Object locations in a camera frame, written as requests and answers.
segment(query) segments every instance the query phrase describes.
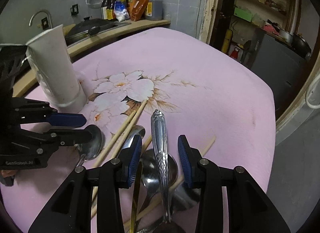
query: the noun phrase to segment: white hose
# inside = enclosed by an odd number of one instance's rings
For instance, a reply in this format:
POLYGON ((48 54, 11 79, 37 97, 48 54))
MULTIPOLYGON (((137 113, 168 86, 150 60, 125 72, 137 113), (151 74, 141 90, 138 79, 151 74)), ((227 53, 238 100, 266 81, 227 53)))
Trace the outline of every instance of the white hose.
POLYGON ((306 95, 305 95, 305 100, 306 100, 306 104, 308 107, 312 108, 312 109, 318 109, 320 108, 320 104, 319 105, 312 105, 309 103, 308 99, 310 96, 311 91, 313 90, 313 88, 315 87, 316 83, 319 81, 320 79, 320 74, 318 74, 318 76, 316 76, 316 78, 311 82, 311 84, 308 86, 308 89, 306 91, 306 95))

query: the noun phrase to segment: orange bag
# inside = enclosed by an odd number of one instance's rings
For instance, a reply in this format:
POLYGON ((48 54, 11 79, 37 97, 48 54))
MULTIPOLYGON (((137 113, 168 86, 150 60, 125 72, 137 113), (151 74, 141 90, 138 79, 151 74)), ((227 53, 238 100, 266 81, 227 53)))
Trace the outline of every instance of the orange bag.
POLYGON ((149 2, 149 0, 137 1, 137 3, 134 5, 132 12, 131 12, 130 19, 132 21, 138 21, 139 19, 141 19, 142 14, 144 13, 144 11, 147 8, 148 2, 149 2))

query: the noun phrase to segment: kitchen counter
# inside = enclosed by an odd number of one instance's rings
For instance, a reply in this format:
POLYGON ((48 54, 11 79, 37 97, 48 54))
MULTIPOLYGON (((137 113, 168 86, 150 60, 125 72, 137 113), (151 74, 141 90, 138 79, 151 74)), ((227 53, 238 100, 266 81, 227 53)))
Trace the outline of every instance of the kitchen counter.
MULTIPOLYGON (((90 37, 89 39, 85 39, 81 42, 78 42, 74 45, 68 47, 68 53, 70 57, 76 56, 79 53, 92 48, 102 42, 107 40, 122 36, 124 34, 128 34, 131 32, 144 30, 156 26, 168 25, 170 24, 169 20, 159 20, 159 21, 150 21, 150 20, 139 20, 139 21, 124 21, 130 22, 130 25, 126 25, 123 27, 119 27, 116 29, 112 29, 106 32, 98 33, 90 37)), ((20 78, 15 85, 13 86, 13 96, 20 97, 26 91, 28 91, 34 84, 37 83, 36 76, 32 70, 28 71, 22 78, 20 78)))

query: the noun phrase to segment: faucet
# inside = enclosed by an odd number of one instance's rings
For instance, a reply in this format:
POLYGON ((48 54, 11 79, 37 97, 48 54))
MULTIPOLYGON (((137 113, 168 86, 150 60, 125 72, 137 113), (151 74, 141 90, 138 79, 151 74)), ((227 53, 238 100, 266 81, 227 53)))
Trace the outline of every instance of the faucet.
POLYGON ((48 18, 49 18, 49 24, 50 24, 50 29, 52 29, 52 28, 53 28, 53 25, 52 25, 52 17, 51 17, 50 12, 49 12, 48 10, 46 10, 46 9, 42 9, 42 10, 36 12, 34 15, 32 15, 32 17, 31 17, 31 19, 30 19, 30 22, 29 22, 29 27, 32 26, 32 21, 33 21, 33 19, 35 18, 35 16, 36 16, 37 14, 41 13, 41 12, 44 12, 44 13, 48 16, 48 18))

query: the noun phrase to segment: black wall switch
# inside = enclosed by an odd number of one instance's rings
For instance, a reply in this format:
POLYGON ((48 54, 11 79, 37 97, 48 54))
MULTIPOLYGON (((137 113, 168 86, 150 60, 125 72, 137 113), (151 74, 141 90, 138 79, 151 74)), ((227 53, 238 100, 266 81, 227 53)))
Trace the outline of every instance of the black wall switch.
POLYGON ((47 28, 49 28, 49 22, 47 17, 41 20, 41 25, 43 30, 46 30, 47 28))
POLYGON ((71 11, 71 16, 75 16, 75 15, 79 14, 78 4, 73 5, 73 6, 70 8, 70 11, 71 11))

